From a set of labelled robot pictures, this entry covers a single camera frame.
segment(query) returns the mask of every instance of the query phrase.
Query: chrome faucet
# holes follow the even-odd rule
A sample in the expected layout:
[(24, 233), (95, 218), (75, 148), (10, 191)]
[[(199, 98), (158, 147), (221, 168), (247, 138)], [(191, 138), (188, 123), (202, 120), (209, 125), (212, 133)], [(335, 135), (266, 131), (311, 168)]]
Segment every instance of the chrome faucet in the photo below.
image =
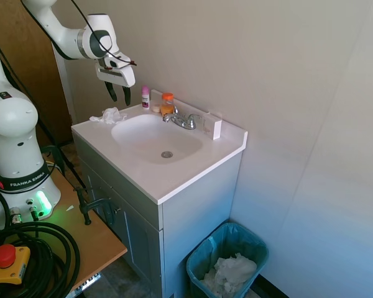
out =
[(177, 108), (175, 108), (173, 114), (165, 114), (163, 116), (163, 121), (168, 122), (171, 119), (171, 121), (184, 129), (195, 129), (195, 118), (201, 119), (201, 117), (196, 114), (190, 114), (188, 118), (185, 118), (184, 116), (179, 115)]

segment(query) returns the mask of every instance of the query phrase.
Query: drain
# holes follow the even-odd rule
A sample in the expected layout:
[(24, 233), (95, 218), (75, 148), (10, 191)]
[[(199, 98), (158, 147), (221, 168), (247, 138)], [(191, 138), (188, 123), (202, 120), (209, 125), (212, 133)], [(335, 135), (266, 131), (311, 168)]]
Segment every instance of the drain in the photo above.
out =
[(162, 152), (162, 158), (171, 158), (171, 157), (173, 157), (173, 153), (171, 153), (170, 151)]

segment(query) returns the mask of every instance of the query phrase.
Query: faucet handle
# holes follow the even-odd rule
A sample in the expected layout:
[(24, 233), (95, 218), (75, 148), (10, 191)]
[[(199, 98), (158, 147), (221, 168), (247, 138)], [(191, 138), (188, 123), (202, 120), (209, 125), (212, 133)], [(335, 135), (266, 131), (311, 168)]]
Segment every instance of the faucet handle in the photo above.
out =
[(198, 119), (201, 119), (201, 116), (200, 115), (196, 115), (196, 114), (190, 114), (188, 119), (187, 119), (187, 124), (190, 126), (190, 127), (194, 127), (196, 124), (195, 124), (195, 119), (198, 118)]

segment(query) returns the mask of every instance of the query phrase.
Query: countertop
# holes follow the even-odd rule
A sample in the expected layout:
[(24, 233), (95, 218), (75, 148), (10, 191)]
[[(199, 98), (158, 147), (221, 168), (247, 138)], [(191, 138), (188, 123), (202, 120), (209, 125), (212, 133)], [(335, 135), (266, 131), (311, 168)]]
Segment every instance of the countertop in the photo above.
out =
[[(143, 114), (161, 117), (158, 113), (143, 110), (141, 105), (124, 109), (121, 113), (127, 114), (125, 121)], [(86, 121), (72, 126), (72, 131), (158, 205), (243, 151), (247, 141), (245, 130), (225, 121), (222, 121), (221, 137), (216, 140), (198, 129), (185, 131), (178, 127), (184, 130), (183, 133), (199, 138), (203, 142), (203, 149), (183, 160), (156, 165), (122, 154), (111, 135), (115, 125)]]

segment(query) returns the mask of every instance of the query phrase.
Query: white wall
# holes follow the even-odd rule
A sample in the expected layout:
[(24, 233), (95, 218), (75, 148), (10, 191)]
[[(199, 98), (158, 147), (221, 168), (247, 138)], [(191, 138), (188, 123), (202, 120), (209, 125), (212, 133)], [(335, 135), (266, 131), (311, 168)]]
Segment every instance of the white wall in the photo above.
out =
[[(373, 297), (373, 0), (79, 2), (137, 62), (134, 104), (148, 84), (249, 131), (231, 216), (267, 242), (263, 275)], [(91, 61), (67, 70), (78, 120), (113, 105)]]

